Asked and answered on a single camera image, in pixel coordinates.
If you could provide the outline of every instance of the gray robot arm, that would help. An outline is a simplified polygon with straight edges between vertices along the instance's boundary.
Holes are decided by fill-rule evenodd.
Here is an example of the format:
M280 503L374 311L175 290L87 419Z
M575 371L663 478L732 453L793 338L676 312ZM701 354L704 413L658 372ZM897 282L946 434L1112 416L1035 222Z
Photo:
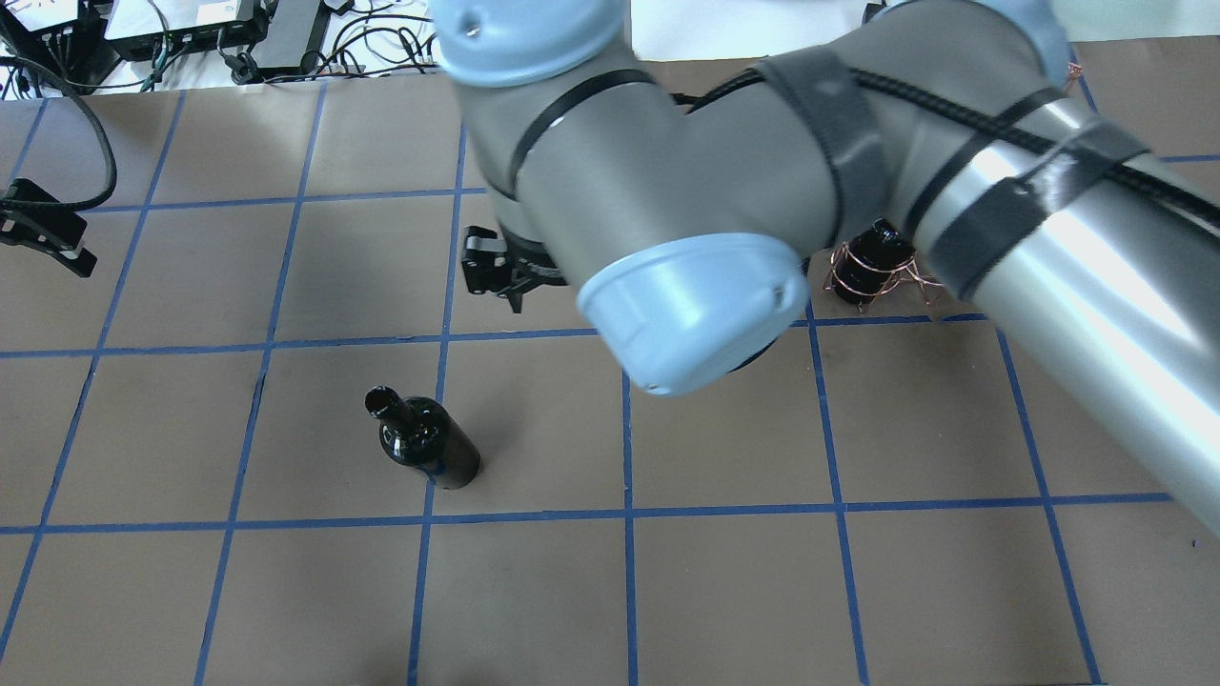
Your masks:
M1054 88L1046 0L899 5L691 114L617 0L434 13L510 254L578 289L645 391L764 348L800 259L884 215L1220 535L1220 210Z

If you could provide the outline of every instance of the white label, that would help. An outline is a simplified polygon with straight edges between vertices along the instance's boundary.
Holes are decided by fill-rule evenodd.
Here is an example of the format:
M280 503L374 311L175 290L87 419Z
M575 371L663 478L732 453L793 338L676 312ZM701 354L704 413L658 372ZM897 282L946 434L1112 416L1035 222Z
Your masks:
M199 26L222 24L234 20L237 20L237 0L200 5L195 15L195 23Z

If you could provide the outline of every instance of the blue joint cap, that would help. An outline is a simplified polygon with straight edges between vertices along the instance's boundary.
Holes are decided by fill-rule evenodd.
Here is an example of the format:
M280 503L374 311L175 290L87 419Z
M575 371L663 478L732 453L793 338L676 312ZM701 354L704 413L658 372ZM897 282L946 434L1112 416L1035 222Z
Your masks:
M1055 84L1068 78L1068 65L1071 62L1071 48L1068 45L1068 32L1059 23L1050 0L975 0L1004 15L1020 28L1033 44L1042 60L1042 73Z
M576 67L622 33L625 0L433 0L438 60L467 85L506 88Z
M712 233L611 264L581 288L576 304L637 386L682 395L780 337L808 299L800 259L787 243Z

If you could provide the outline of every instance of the black bottle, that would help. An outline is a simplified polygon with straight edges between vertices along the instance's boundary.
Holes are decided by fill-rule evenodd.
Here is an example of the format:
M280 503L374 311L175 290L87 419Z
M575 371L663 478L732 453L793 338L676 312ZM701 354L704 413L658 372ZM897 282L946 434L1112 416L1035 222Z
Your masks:
M863 308L876 299L894 270L910 261L915 247L882 218L853 238L848 251L834 264L834 294Z
M478 449L432 398L399 398L378 386L365 395L365 409L381 420L382 449L389 459L415 468L442 488L461 488L482 466Z

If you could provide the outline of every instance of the grid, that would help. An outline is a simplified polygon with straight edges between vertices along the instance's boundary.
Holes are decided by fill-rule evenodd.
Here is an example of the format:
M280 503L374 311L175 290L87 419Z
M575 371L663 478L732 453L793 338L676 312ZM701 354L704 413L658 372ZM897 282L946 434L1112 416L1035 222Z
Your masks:
M1085 98L1089 103L1089 106L1092 106L1096 111L1097 106L1096 103L1093 101L1092 93L1083 79L1081 81L1081 88L1083 90ZM466 524L483 524L483 522L614 520L614 521L621 521L623 526L623 536L625 536L623 559L625 559L625 572L626 572L623 602L627 618L626 680L628 684L634 686L640 682L639 657L638 657L639 640L637 631L637 612L636 612L637 520L662 519L662 518L693 518L693 516L704 518L704 516L742 516L742 515L780 515L780 514L826 514L826 515L833 515L836 522L839 555L842 560L842 583L847 597L848 615L850 620L850 635L855 652L855 665L856 665L858 677L861 684L870 684L871 679L869 673L869 652L866 641L867 627L864 626L861 621L860 602L855 582L855 571L853 566L852 536L849 531L849 521L847 515L850 513L1041 508L1046 518L1046 524L1049 530L1052 542L1054 544L1054 552L1059 564L1059 574L1061 576L1071 618L1075 624L1076 637L1080 643L1080 651L1088 671L1088 677L1092 684L1103 682L1102 681L1103 674L1098 666L1098 660L1094 655L1093 647L1089 640L1089 631L1086 623L1086 618L1081 609L1080 599L1077 598L1077 592L1072 576L1072 569L1070 564L1070 554L1069 554L1070 551L1068 551L1065 547L1057 513L1059 513L1061 508L1074 508L1074 507L1132 504L1132 503L1161 503L1161 502L1169 502L1170 497L1163 492L1110 493L1110 494L1053 494L1047 483L1047 477L1043 471L1042 460L1038 453L1037 439L1033 428L1031 426L1028 411L1022 394L1021 382L1017 377L1016 365L1014 364L1013 353L1003 333L997 333L996 345L999 349L1000 355L1003 358L1004 369L1008 376L1008 382L1010 385L1010 391L1013 395L1013 410L1017 415L1020 422L1020 427L1028 452L1030 469L1032 470L1035 480L1037 482L1038 496L1011 497L1011 498L924 499L924 500L894 500L894 502L849 500L844 498L838 472L838 463L836 459L836 439L833 436L831 405L828 402L826 376L824 374L822 354L819 343L819 332L831 327L845 327L845 326L906 326L914 323L928 323L932 321L932 319L926 315L819 319L815 315L814 308L809 305L806 306L805 319L802 321L793 322L792 327L794 330L804 330L808 332L809 355L814 370L814 380L816 383L816 393L819 400L817 408L821 417L821 430L825 442L828 477L832 493L832 498L830 502L756 504L756 505L747 504L747 505L651 507L651 508L636 507L633 498L633 466L632 466L632 454L633 454L632 394L631 394L630 382L627 377L622 375L620 392L622 399L621 403L621 413L622 413L621 425L622 425L622 444L623 444L622 478L625 488L623 488L623 500L621 508L587 509L587 510L510 511L510 513L483 513L483 514L438 514L433 511L434 491L432 485L428 485L425 493L422 515L332 518L332 519L282 519L282 520L239 519L238 511L243 496L246 466L250 460L250 453L254 443L255 428L259 422L259 414L262 404L264 383L268 374L273 353L276 353L277 350L303 349L303 348L329 348L329 347L345 347L345 345L373 347L373 345L412 345L423 343L436 344L438 347L436 397L437 399L444 402L447 366L449 359L450 343L471 342L471 341L593 337L595 336L595 332L589 328L543 330L543 331L525 331L525 332L482 332L482 333L451 332L450 327L453 322L454 293L455 293L455 265L456 265L456 253L460 245L459 232L460 232L462 200L464 198L484 193L484 189L482 188L464 187L465 166L467 164L465 129L461 131L459 137L458 168L454 178L454 184L451 188L418 190L418 192L382 192L382 193L307 195L306 188L310 178L311 162L314 159L315 146L318 139L318 129L322 122L323 105L327 99L327 87L325 84L317 90L317 99L315 104L312 125L309 135L309 145L306 148L304 166L301 168L301 173L299 177L296 194L294 197L260 198L250 200L217 200L217 201L205 201L205 203L154 204L154 195L156 194L157 184L161 179L162 171L165 170L166 160L170 154L171 145L173 143L174 134L178 128L179 120L182 117L182 112L184 110L187 101L194 96L195 94L188 94L187 92L183 92L177 96L177 103L174 105L172 121L170 123L165 140L160 148L160 156L157 159L155 171L152 173L151 184L149 186L148 193L144 198L144 203L138 206L109 206L94 211L94 214L118 212L118 211L139 212L135 229L131 238L131 243L128 245L123 261L123 267L118 276L113 295L110 300L110 306L106 311L105 322L98 337L96 345L94 348L82 348L82 349L0 352L0 360L38 359L38 358L90 359L89 374L85 377L84 385L81 389L79 399L77 402L76 410L72 415L72 420L63 441L63 447L60 453L59 461L55 466L54 478L50 485L50 488L46 492L46 498L41 509L39 522L37 525L28 525L28 526L0 527L0 536L16 536L16 535L32 536L29 551L26 557L24 565L21 570L21 576L17 582L11 607L6 615L4 631L2 635L0 635L0 659L2 659L4 652L9 647L9 641L12 635L15 624L18 623L21 619L24 591L29 581L32 569L34 568L34 563L39 555L39 549L43 546L43 542L46 540L46 537L67 535L67 533L115 533L115 532L156 532L156 531L223 532L223 543L221 547L221 553L216 566L215 582L211 591L206 624L203 629L198 664L194 675L194 682L196 685L200 685L204 684L205 676L207 674L212 634L216 625L221 597L224 592L226 572L228 568L229 552L233 544L234 532L253 531L253 530L292 530L292 529L418 527L420 548L418 548L417 565L415 570L415 597L414 597L414 615L412 615L414 621L411 624L411 635L409 644L403 647L403 649L406 651L409 654L407 684L414 685L420 682L418 663L421 653L421 635L426 629L426 616L423 608L428 587L428 560L429 560L429 547L431 547L433 527L458 526ZM29 153L30 145L34 140L35 132L38 131L39 125L43 121L45 111L46 111L46 103L44 101L39 106L35 114L29 133L26 137L24 144L21 149L17 161L13 165L12 176L16 176L20 172ZM1166 157L1165 160L1170 162L1209 162L1220 160L1220 155L1215 154L1180 155L1174 157ZM364 200L364 199L376 199L376 198L411 198L411 197L451 198L453 203L450 236L449 236L448 277L445 286L444 315L443 315L444 319L440 327L440 333L434 336L414 336L414 337L277 341L276 330L279 320L281 304L284 297L289 266L293 259L294 243L296 239L296 228L300 221L303 206L312 203ZM107 345L107 337L110 334L111 325L113 323L115 315L118 310L118 305L123 295L132 260L139 247L140 237L145 222L148 220L149 212L151 210L189 210L189 209L255 206L255 205L272 205L272 204L292 205L293 212L288 229L287 242L284 244L283 259L278 271L278 280L276 283L274 299L271 308L270 322L267 326L266 336L261 343L224 344L224 345L210 345L210 347L144 347L144 348ZM974 322L985 320L986 317L983 317L982 315L960 314L944 317L943 321L948 322L947 326L953 326L956 322ZM60 482L63 477L65 469L72 457L72 448L73 448L73 442L76 439L77 427L79 425L81 416L85 408L85 404L89 399L90 389L93 387L99 361L102 358L137 356L137 355L206 355L206 354L238 353L238 352L261 353L261 364L257 375L257 382L255 385L254 394L250 400L249 417L245 426L244 442L240 452L240 461L237 470L237 478L233 485L232 499L228 508L228 516L224 520L156 521L156 522L129 522L129 524L123 524L123 522L52 524L50 521L50 515L52 508L55 507L55 500Z

